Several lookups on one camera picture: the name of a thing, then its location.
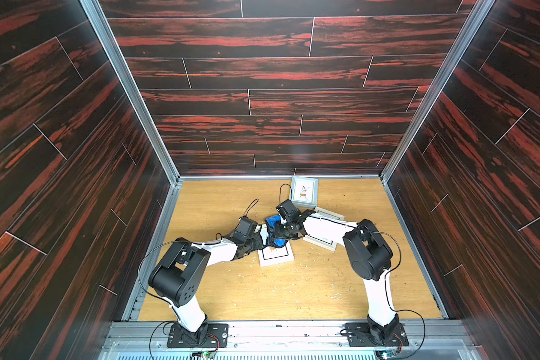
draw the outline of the white picture frame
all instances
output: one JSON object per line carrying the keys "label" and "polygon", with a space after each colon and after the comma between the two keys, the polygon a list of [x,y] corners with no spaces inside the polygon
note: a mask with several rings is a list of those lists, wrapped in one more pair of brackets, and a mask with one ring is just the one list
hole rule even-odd
{"label": "white picture frame", "polygon": [[318,179],[303,176],[292,177],[292,203],[313,209],[318,205]]}
{"label": "white picture frame", "polygon": [[263,250],[258,250],[258,258],[260,267],[293,262],[294,254],[290,241],[281,248],[266,247]]}
{"label": "white picture frame", "polygon": [[[317,212],[317,214],[320,214],[325,218],[331,218],[331,219],[335,219],[335,220],[344,221],[344,215],[340,215],[340,214],[337,214],[337,213],[335,213],[333,211],[326,210],[325,208],[321,208],[321,207],[316,206],[314,208],[314,211]],[[325,239],[325,238],[315,238],[315,237],[310,236],[310,235],[306,235],[302,239],[304,241],[307,241],[307,242],[309,242],[311,244],[314,244],[314,245],[319,246],[321,248],[324,248],[326,250],[336,251],[337,243],[335,243],[332,240],[328,240],[328,239]]]}

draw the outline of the picture frame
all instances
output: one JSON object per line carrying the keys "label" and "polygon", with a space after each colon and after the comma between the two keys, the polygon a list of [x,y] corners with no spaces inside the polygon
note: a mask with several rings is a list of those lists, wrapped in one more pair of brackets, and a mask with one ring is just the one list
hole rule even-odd
{"label": "picture frame", "polygon": [[309,207],[318,205],[318,179],[303,176],[292,177],[290,200],[295,206]]}
{"label": "picture frame", "polygon": [[[325,218],[331,218],[331,219],[334,219],[334,220],[341,220],[341,221],[344,221],[344,215],[341,215],[341,214],[337,214],[333,211],[330,211],[330,210],[326,210],[325,208],[321,208],[321,207],[315,207],[314,208],[314,211],[317,213],[317,214],[320,214],[322,215],[323,217]],[[306,235],[302,238],[304,241],[307,241],[311,244],[314,244],[314,245],[317,245],[321,248],[324,248],[324,249],[327,249],[327,250],[330,250],[330,251],[336,251],[336,243],[332,240],[329,240],[329,239],[326,239],[326,238],[316,238],[316,237],[313,237],[313,236],[310,236],[310,235]]]}

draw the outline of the wooden floor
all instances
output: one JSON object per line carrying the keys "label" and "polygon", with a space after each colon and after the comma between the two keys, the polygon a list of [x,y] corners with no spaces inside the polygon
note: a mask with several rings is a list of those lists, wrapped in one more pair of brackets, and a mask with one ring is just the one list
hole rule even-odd
{"label": "wooden floor", "polygon": [[[284,180],[185,181],[165,241],[185,237],[211,241],[227,234],[255,198],[259,203],[248,217],[263,223],[275,215],[278,189]],[[346,221],[369,219],[381,232],[394,236],[402,249],[402,264],[390,274],[396,309],[412,309],[426,318],[440,312],[418,267],[410,245],[377,178],[319,181],[318,206],[343,214]],[[392,265],[398,263],[398,249]],[[260,267],[257,253],[207,268],[197,298],[211,320],[364,319],[368,301],[362,279],[348,261],[346,250],[335,252],[298,240],[292,241],[295,260]],[[416,317],[408,312],[400,317]],[[164,301],[146,296],[140,321],[174,320]]]}

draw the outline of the aluminum frame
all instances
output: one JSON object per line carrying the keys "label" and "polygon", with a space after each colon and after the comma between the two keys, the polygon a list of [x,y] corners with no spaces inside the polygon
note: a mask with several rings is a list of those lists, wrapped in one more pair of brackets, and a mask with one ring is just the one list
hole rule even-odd
{"label": "aluminum frame", "polygon": [[[348,339],[340,335],[347,322],[360,322],[359,320],[258,320],[258,321],[213,321],[229,325],[228,345],[224,351],[251,351],[264,350],[269,352],[288,350],[382,350],[384,347],[350,348]],[[425,319],[426,341],[442,342],[440,346],[450,341],[456,341],[459,349],[472,349],[474,343],[468,335],[461,320]],[[421,320],[401,319],[412,349],[418,347],[424,334]],[[132,321],[113,322],[102,352],[132,351],[144,352],[148,350],[150,335],[161,321]],[[152,336],[154,349],[166,349],[167,335],[158,329]]]}
{"label": "aluminum frame", "polygon": [[136,112],[136,115],[138,116],[138,119],[140,120],[140,123],[148,136],[148,139],[150,140],[152,148],[154,148],[154,151],[156,151],[156,154],[158,155],[158,159],[160,164],[162,164],[162,168],[166,173],[168,181],[171,185],[176,185],[180,178],[180,173],[176,169],[172,158],[168,154],[164,141],[162,141],[154,121],[152,121],[152,116],[146,107],[144,99],[140,94],[140,90],[138,89],[138,86],[134,81],[134,77],[128,68],[128,64],[126,64],[126,59],[124,59],[122,51],[118,46],[118,42],[116,42],[114,33],[110,28],[110,24],[108,24],[108,20],[102,11],[100,3],[98,0],[79,1],[82,8],[84,8],[84,11],[86,12],[86,16],[90,20],[90,24],[94,28],[94,32],[100,40],[102,48],[108,56],[110,64],[114,68],[120,83],[122,83],[122,86],[124,87],[126,96],[128,96],[132,107],[134,107],[134,111]]}
{"label": "aluminum frame", "polygon": [[482,25],[482,22],[486,18],[486,15],[490,11],[490,8],[494,4],[494,2],[495,0],[478,0],[478,2],[476,2],[474,7],[472,8],[472,11],[468,15],[468,18],[464,22],[464,25],[462,25],[462,28],[460,29],[460,33],[458,33],[456,40],[454,40],[454,43],[452,44],[448,55],[446,55],[442,66],[439,68],[436,77],[432,81],[432,84],[430,84],[428,92],[420,103],[418,110],[414,114],[410,125],[402,136],[402,140],[400,140],[400,143],[392,154],[390,161],[382,170],[382,182],[388,182],[388,180],[392,176],[392,173],[398,166],[398,163],[400,162],[400,160],[402,160],[402,157],[408,150],[410,143],[412,142],[412,140],[414,140],[414,136],[416,136],[418,130],[424,123],[424,120],[430,113],[430,110],[432,110],[432,107],[438,99],[438,96],[442,92],[442,89],[444,88],[448,79],[454,72],[456,65],[458,65],[458,62],[468,48],[468,45],[470,45],[470,42],[472,41],[472,39],[474,39],[474,35],[478,31],[480,25]]}
{"label": "aluminum frame", "polygon": [[289,180],[293,176],[315,179],[378,179],[378,175],[223,175],[223,176],[180,176],[180,181],[200,180]]}

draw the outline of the enclosure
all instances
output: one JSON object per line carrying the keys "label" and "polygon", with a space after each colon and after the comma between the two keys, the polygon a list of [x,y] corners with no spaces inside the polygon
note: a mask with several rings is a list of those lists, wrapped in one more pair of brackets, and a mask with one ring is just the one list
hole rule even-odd
{"label": "enclosure", "polygon": [[[0,359],[189,359],[151,250],[296,177],[396,240],[390,358],[540,359],[540,0],[0,2]],[[205,270],[215,358],[380,357],[350,253],[289,247]]]}

